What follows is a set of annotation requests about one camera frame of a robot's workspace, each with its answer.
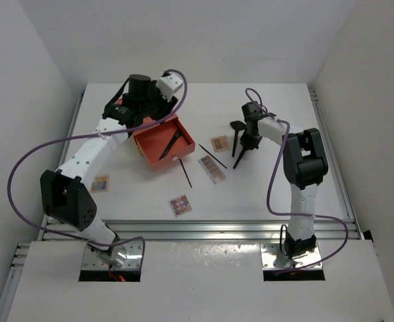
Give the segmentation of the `black fan makeup brush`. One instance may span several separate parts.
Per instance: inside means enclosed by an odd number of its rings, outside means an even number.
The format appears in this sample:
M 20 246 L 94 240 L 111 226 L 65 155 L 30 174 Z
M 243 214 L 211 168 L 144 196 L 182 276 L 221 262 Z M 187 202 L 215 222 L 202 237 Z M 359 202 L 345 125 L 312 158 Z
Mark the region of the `black fan makeup brush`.
M 243 123 L 242 121 L 231 121 L 230 126 L 234 130 L 234 140 L 232 146 L 232 157 L 234 157 L 236 154 L 236 148 L 238 144 L 238 135 L 241 131 L 244 131 L 246 129 L 246 124 Z

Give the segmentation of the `black angled makeup brush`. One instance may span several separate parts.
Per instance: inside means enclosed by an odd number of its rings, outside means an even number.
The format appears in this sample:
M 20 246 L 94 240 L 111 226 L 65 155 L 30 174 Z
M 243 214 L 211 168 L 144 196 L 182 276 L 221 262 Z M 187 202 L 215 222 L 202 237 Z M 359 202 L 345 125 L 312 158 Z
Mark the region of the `black angled makeup brush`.
M 162 152 L 162 154 L 160 155 L 159 160 L 162 160 L 163 158 L 166 157 L 166 155 L 168 154 L 168 152 L 171 150 L 171 148 L 174 146 L 174 144 L 176 143 L 176 141 L 183 135 L 181 130 L 176 130 L 176 132 L 173 134 L 172 138 L 169 140 L 166 148 L 164 149 L 164 151 Z

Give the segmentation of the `thin black pencil brush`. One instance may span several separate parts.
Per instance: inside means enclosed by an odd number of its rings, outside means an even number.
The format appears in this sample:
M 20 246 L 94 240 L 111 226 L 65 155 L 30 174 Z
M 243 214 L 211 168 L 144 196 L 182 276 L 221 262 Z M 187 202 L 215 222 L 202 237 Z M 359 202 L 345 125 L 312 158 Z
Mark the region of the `thin black pencil brush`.
M 189 175 L 188 175 L 188 173 L 187 173 L 187 170 L 186 170 L 186 168 L 185 168 L 185 165 L 184 165 L 182 159 L 179 159 L 179 162 L 180 162 L 180 165 L 181 165 L 181 167 L 182 167 L 182 169 L 183 169 L 185 178 L 187 179 L 187 182 L 188 182 L 190 188 L 193 188 L 193 185 L 192 185 L 192 183 L 191 183 L 191 180 L 190 180 L 190 178 L 189 178 Z

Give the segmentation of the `colourful eyeshadow palette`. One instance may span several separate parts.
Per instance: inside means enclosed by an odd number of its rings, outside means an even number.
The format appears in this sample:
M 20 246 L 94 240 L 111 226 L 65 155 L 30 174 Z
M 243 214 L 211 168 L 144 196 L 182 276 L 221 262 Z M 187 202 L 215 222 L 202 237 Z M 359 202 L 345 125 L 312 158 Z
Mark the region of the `colourful eyeshadow palette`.
M 91 183 L 91 193 L 107 192 L 109 190 L 109 175 L 97 175 Z

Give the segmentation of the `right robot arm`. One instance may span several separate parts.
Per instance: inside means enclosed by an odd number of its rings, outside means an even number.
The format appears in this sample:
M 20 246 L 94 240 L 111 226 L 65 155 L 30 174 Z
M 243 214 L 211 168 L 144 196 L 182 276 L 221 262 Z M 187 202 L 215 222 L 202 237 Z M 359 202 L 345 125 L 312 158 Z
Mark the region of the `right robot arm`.
M 318 129 L 292 127 L 287 121 L 273 114 L 263 113 L 254 103 L 242 106 L 244 132 L 240 137 L 240 152 L 234 167 L 243 155 L 255 150 L 263 138 L 268 138 L 281 148 L 275 169 L 283 165 L 283 172 L 291 187 L 291 213 L 283 254 L 292 259 L 314 250 L 315 199 L 318 186 L 328 173 L 328 161 Z

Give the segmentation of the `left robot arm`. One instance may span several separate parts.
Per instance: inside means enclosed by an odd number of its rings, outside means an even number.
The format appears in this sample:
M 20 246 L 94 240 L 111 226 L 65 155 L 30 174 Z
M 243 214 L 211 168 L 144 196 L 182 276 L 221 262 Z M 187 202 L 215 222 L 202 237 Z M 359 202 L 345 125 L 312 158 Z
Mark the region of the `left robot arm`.
M 185 85 L 171 72 L 157 80 L 130 75 L 105 105 L 91 137 L 64 164 L 41 176 L 44 213 L 73 227 L 92 248 L 109 253 L 119 238 L 97 216 L 97 206 L 89 192 L 93 180 L 120 144 L 134 131 L 145 129 L 145 118 L 164 121 L 171 116 L 178 102 L 175 95 Z

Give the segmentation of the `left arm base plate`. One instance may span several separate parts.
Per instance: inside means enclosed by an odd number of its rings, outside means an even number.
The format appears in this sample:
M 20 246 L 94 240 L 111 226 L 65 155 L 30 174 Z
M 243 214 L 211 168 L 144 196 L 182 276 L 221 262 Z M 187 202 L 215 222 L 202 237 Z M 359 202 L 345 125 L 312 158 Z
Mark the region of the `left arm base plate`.
M 133 241 L 115 247 L 111 254 L 101 254 L 86 246 L 81 263 L 82 270 L 107 271 L 109 267 L 114 270 L 139 270 L 142 263 L 143 244 Z

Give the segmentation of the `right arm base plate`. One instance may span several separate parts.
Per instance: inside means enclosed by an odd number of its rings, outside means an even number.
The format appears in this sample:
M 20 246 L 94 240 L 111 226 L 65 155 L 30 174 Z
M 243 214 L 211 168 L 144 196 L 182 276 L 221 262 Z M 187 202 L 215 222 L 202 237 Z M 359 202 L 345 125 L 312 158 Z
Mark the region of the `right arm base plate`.
M 278 242 L 260 244 L 260 253 L 264 272 L 277 272 L 294 268 L 298 270 L 323 270 L 318 244 L 313 251 L 306 251 L 306 253 L 293 256 L 291 259 L 281 253 Z

